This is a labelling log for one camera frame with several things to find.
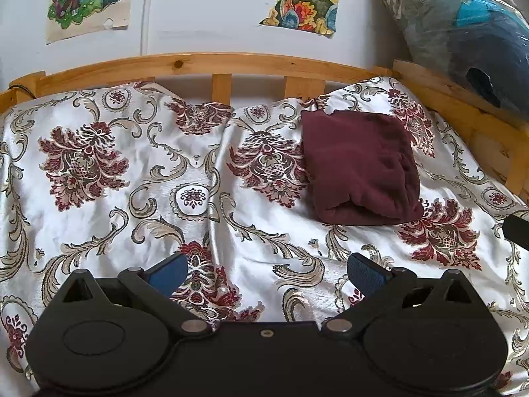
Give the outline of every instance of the clear plastic bag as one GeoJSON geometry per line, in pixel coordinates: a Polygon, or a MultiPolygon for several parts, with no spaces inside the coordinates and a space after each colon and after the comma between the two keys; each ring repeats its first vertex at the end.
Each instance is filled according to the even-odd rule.
{"type": "Polygon", "coordinates": [[[529,120],[529,25],[510,0],[384,0],[414,62],[529,120]]]}

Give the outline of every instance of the folded garment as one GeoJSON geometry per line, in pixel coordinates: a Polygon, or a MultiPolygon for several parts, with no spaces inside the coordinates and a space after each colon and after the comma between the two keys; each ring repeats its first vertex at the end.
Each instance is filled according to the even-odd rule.
{"type": "Polygon", "coordinates": [[[303,111],[302,127],[314,209],[321,221],[388,225],[422,217],[411,137],[397,118],[303,111]]]}

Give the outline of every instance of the folded maroon cloth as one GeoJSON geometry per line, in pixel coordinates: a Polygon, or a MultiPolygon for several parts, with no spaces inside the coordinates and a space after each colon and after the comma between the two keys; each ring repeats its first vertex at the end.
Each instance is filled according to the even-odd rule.
{"type": "Polygon", "coordinates": [[[302,126],[314,209],[321,221],[388,225],[422,217],[411,137],[397,118],[303,111],[302,126]]]}

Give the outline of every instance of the white wall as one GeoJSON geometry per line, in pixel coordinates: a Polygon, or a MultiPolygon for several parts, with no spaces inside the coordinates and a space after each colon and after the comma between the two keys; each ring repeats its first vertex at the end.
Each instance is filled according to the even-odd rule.
{"type": "MultiPolygon", "coordinates": [[[[381,0],[340,0],[332,38],[259,26],[274,0],[152,0],[149,53],[239,51],[285,54],[369,68],[407,55],[381,0]]],[[[50,0],[0,0],[0,89],[47,73],[140,52],[143,0],[132,0],[127,30],[99,31],[46,46],[50,0]]]]}

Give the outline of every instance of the wooden headboard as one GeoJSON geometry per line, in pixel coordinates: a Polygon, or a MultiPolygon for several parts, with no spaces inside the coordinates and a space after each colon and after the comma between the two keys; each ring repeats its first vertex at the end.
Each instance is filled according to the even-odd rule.
{"type": "MultiPolygon", "coordinates": [[[[283,55],[163,54],[97,63],[49,76],[43,71],[31,73],[15,79],[10,86],[22,85],[36,97],[43,97],[178,74],[212,74],[212,100],[224,104],[230,103],[232,74],[284,76],[284,97],[303,99],[323,94],[326,81],[351,84],[375,75],[392,76],[454,127],[483,170],[523,200],[529,199],[529,124],[425,68],[404,61],[395,61],[392,69],[364,70],[283,55]]],[[[30,99],[31,95],[20,88],[0,93],[0,113],[30,99]]]]}

